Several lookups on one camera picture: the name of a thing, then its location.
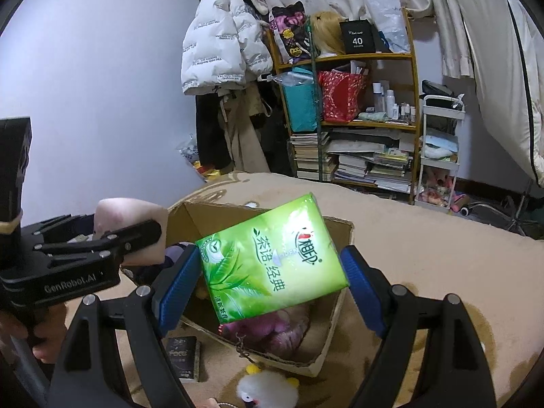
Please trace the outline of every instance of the plush toy eye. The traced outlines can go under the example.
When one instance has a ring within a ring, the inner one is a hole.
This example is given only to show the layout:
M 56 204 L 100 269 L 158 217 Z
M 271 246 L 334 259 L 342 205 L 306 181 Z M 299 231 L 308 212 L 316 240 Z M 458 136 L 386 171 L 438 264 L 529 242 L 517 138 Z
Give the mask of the plush toy eye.
M 251 402 L 253 400 L 253 398 L 246 394 L 246 393 L 241 393 L 241 399 L 244 401 L 244 402 Z

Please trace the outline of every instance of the patterned red bag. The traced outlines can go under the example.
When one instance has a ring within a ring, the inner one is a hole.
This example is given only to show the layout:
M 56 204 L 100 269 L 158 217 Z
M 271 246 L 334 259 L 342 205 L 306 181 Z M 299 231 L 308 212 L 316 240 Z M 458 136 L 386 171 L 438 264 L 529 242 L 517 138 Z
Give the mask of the patterned red bag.
M 327 70 L 319 72 L 319 84 L 323 92 L 323 120 L 349 123 L 357 117 L 357 99 L 367 87 L 367 75 Z

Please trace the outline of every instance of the beige belt strap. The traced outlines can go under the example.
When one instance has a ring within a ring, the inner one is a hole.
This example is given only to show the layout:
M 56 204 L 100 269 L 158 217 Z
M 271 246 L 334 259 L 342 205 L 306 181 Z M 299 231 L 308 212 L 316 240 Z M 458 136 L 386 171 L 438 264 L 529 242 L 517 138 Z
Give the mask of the beige belt strap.
M 2 222 L 0 221 L 0 234 L 12 234 L 17 226 L 21 223 L 21 218 L 23 217 L 23 211 L 19 213 L 17 218 L 11 222 Z

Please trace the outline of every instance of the green tissue package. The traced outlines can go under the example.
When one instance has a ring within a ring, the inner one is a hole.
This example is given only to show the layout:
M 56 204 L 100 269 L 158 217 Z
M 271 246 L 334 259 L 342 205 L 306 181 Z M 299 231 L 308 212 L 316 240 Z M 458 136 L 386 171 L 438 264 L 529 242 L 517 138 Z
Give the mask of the green tissue package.
M 196 244 L 222 324 L 301 304 L 349 285 L 312 194 Z

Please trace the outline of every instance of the white puffer jacket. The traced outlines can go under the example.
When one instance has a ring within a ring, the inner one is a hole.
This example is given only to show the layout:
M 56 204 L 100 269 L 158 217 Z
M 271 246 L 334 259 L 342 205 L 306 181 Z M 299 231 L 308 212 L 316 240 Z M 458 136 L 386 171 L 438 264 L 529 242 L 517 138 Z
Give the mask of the white puffer jacket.
M 272 58 L 262 28 L 244 0 L 201 0 L 183 41 L 185 95 L 243 89 L 270 73 Z

